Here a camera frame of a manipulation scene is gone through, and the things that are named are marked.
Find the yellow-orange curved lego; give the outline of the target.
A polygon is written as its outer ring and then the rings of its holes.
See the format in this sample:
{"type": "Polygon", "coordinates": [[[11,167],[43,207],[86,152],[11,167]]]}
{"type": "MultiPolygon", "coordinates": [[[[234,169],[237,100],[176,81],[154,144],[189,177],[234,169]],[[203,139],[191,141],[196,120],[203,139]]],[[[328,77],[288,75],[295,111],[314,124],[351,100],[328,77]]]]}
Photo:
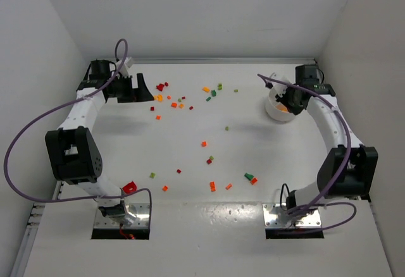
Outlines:
{"type": "Polygon", "coordinates": [[[162,102],[163,101],[163,96],[161,94],[154,96],[154,100],[158,101],[158,102],[162,102]]]}

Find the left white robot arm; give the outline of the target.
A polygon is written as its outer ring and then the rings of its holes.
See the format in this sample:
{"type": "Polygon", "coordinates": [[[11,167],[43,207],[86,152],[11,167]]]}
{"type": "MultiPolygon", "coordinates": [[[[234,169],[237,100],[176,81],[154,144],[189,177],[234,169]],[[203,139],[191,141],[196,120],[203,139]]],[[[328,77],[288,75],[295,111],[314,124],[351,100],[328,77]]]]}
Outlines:
{"type": "Polygon", "coordinates": [[[133,63],[131,58],[91,61],[77,88],[77,102],[59,128],[45,136],[55,179],[91,195],[102,216],[120,226],[135,223],[135,213],[125,196],[136,189],[133,185],[120,188],[103,174],[103,160],[92,129],[108,99],[119,103],[153,101],[141,73],[136,75],[137,86],[133,87],[133,77],[128,72],[133,63]]]}

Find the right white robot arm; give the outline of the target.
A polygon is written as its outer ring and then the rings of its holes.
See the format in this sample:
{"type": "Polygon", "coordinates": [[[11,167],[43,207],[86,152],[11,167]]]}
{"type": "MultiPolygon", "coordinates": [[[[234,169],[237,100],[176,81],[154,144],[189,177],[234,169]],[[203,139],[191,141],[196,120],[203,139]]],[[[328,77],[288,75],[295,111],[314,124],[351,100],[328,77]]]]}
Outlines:
{"type": "Polygon", "coordinates": [[[266,112],[276,121],[306,111],[315,121],[327,156],[316,180],[292,190],[286,198],[287,212],[301,215],[328,199],[364,197],[371,189],[378,161],[375,147],[365,145],[350,129],[338,106],[336,93],[319,78],[316,65],[295,68],[295,81],[276,73],[262,77],[269,90],[266,112]]]}

